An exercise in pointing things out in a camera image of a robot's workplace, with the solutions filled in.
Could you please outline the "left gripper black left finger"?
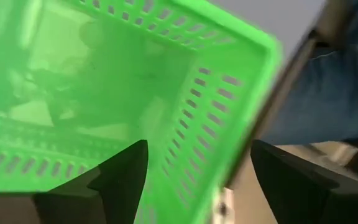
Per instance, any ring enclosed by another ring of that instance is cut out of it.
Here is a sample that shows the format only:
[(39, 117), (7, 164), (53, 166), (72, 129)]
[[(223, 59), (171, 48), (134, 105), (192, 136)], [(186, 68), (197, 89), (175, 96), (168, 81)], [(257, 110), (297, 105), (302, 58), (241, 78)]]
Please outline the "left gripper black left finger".
[(132, 224), (145, 185), (149, 150), (139, 140), (96, 167), (34, 195), (41, 223)]

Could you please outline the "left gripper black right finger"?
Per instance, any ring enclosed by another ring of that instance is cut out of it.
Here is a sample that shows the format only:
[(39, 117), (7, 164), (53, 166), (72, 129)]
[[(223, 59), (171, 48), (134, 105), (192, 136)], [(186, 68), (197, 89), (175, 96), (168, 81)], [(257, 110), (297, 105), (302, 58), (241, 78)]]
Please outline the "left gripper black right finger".
[(259, 140), (250, 156), (278, 223), (358, 224), (358, 180)]

